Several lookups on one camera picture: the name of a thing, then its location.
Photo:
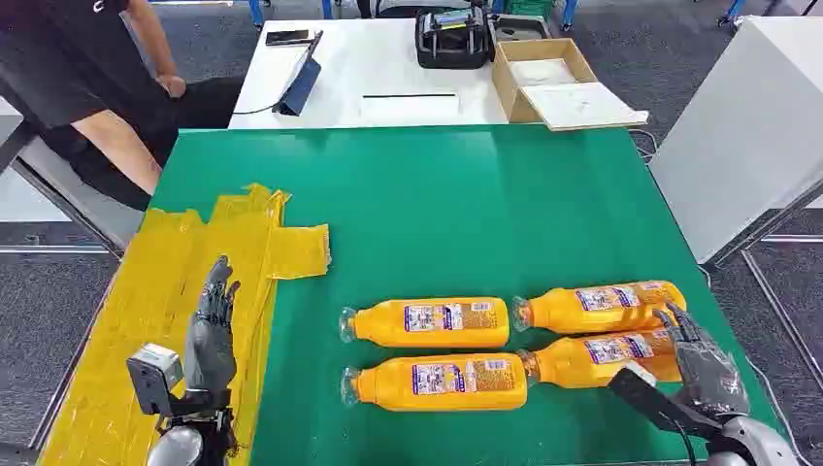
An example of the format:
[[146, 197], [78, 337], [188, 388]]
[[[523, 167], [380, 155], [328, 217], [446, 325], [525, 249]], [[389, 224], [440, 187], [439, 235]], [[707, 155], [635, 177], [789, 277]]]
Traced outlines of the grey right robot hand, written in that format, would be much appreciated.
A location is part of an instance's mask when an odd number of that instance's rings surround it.
[[673, 302], [654, 308], [672, 342], [683, 388], [681, 403], [710, 418], [747, 416], [748, 394], [734, 357]]

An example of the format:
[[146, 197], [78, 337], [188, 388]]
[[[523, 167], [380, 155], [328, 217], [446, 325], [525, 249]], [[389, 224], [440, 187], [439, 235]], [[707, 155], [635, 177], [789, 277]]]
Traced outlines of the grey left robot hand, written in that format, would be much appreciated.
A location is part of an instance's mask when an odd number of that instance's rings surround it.
[[237, 373], [232, 316], [238, 281], [225, 255], [218, 257], [204, 281], [197, 308], [186, 330], [183, 374], [186, 388], [219, 393]]

